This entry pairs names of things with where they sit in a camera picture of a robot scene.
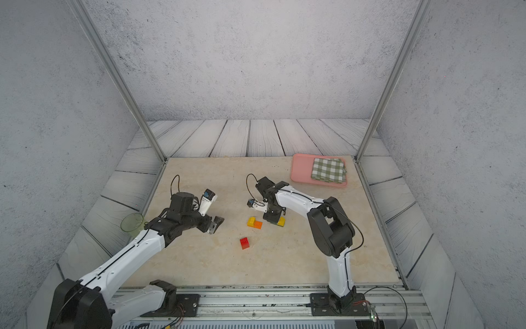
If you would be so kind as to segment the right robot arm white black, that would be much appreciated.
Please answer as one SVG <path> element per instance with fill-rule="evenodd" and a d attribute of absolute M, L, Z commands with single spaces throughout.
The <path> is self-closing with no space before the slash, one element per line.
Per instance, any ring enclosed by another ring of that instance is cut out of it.
<path fill-rule="evenodd" d="M 350 269 L 350 253 L 356 231 L 340 202 L 306 195 L 287 182 L 272 182 L 267 177 L 256 181 L 262 199 L 251 198 L 247 205 L 263 213 L 263 219 L 278 224 L 287 211 L 308 220 L 316 246 L 325 255 L 329 270 L 328 293 L 339 302 L 356 294 Z"/>

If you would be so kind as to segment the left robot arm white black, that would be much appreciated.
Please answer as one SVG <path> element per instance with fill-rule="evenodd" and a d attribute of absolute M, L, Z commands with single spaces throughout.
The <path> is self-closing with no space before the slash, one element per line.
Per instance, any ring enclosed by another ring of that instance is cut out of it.
<path fill-rule="evenodd" d="M 169 246 L 185 230 L 197 228 L 214 234 L 222 217 L 207 214 L 217 196 L 206 190 L 200 199 L 192 193 L 177 192 L 171 204 L 145 225 L 138 236 L 111 259 L 77 281 L 64 280 L 53 295 L 48 328 L 118 328 L 142 315 L 192 317 L 197 295 L 177 295 L 177 288 L 154 280 L 145 288 L 124 297 L 119 290 L 149 259 Z"/>

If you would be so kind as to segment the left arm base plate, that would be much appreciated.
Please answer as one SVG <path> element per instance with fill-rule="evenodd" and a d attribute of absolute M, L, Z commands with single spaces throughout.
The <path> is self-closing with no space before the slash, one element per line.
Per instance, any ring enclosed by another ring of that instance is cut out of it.
<path fill-rule="evenodd" d="M 200 294 L 179 294 L 165 297 L 158 310 L 141 315 L 141 317 L 182 317 L 192 318 L 197 316 Z"/>

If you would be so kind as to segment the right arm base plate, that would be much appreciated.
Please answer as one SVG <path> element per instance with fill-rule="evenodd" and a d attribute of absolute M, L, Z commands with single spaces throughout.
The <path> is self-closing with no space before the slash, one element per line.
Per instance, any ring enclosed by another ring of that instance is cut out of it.
<path fill-rule="evenodd" d="M 311 293 L 310 308 L 312 316 L 368 317 L 371 315 L 364 294 L 349 293 L 338 297 L 332 293 Z"/>

